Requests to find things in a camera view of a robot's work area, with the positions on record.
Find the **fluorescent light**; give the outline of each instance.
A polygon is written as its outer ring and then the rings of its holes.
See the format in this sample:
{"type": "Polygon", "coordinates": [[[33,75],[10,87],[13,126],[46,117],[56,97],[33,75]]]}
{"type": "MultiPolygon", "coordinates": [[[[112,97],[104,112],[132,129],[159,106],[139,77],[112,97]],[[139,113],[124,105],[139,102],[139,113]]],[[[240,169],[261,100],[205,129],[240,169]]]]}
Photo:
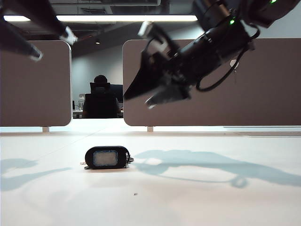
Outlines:
{"type": "MultiPolygon", "coordinates": [[[[61,15],[57,18],[63,22],[189,22],[197,20],[193,15],[61,15]]],[[[4,16],[4,19],[9,22],[30,21],[24,16],[4,16]]]]}
{"type": "Polygon", "coordinates": [[[24,16],[4,16],[4,19],[8,22],[30,21],[30,19],[24,16]]]}

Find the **gray partition panel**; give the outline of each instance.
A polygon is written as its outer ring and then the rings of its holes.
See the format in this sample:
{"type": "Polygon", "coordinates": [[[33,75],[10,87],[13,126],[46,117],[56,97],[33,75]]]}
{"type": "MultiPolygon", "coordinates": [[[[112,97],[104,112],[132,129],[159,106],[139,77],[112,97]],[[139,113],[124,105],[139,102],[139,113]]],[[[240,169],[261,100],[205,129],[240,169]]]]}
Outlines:
{"type": "Polygon", "coordinates": [[[44,56],[1,52],[1,126],[64,126],[71,120],[71,49],[64,41],[32,41],[44,56]]]}
{"type": "MultiPolygon", "coordinates": [[[[185,46],[191,40],[177,40],[185,46]]],[[[140,66],[145,40],[123,46],[123,82],[126,90],[140,66]]],[[[124,102],[124,119],[132,126],[301,125],[301,39],[257,39],[255,51],[245,53],[234,73],[216,89],[200,93],[193,88],[191,100],[148,109],[144,95],[124,102]]],[[[204,80],[217,81],[230,69],[227,62],[204,80]]]]}

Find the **desk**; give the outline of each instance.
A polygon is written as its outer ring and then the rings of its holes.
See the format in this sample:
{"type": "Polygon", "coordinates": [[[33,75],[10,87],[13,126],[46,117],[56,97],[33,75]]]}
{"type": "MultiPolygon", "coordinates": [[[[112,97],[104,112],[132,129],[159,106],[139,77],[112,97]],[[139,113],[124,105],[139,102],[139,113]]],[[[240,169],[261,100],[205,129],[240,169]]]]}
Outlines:
{"type": "Polygon", "coordinates": [[[300,137],[145,131],[82,119],[49,133],[2,133],[1,225],[301,225],[300,137]],[[84,170],[79,163],[97,145],[123,145],[135,161],[84,170]]]}
{"type": "Polygon", "coordinates": [[[83,117],[83,110],[72,110],[74,119],[81,119],[83,117]]]}

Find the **cable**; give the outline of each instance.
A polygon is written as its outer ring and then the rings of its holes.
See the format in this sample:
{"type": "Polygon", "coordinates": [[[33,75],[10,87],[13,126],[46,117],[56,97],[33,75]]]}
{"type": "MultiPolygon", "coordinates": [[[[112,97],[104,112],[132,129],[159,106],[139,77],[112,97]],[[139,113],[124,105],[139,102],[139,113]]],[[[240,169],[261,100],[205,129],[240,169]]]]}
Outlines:
{"type": "Polygon", "coordinates": [[[248,50],[248,46],[245,46],[243,48],[243,50],[239,53],[237,59],[236,59],[236,62],[235,64],[230,68],[230,70],[221,78],[219,79],[215,84],[209,86],[209,87],[206,87],[206,88],[201,88],[200,85],[201,85],[201,81],[204,77],[202,77],[196,84],[196,88],[198,91],[200,92],[208,92],[208,91],[211,91],[213,90],[214,88],[218,87],[226,78],[228,78],[228,76],[234,71],[234,69],[236,68],[239,60],[241,59],[241,57],[243,56],[243,54],[248,50]]]}

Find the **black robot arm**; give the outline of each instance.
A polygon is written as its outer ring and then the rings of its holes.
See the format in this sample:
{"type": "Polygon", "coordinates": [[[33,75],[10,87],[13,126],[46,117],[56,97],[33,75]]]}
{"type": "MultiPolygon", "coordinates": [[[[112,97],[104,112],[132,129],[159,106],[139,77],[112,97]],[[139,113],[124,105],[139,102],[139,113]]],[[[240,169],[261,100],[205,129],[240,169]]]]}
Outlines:
{"type": "Polygon", "coordinates": [[[190,98],[191,87],[206,92],[220,85],[234,70],[242,55],[253,50],[252,40],[260,34],[258,25],[269,27],[275,20],[290,12],[300,0],[194,0],[192,10],[205,31],[187,46],[177,43],[156,24],[144,22],[139,35],[149,43],[142,51],[141,67],[124,94],[129,100],[148,92],[154,95],[146,101],[151,108],[190,98]],[[250,36],[241,23],[257,29],[250,36]],[[148,46],[158,48],[154,54],[148,46]],[[201,81],[223,63],[237,56],[236,63],[215,84],[202,88],[201,81]]]}

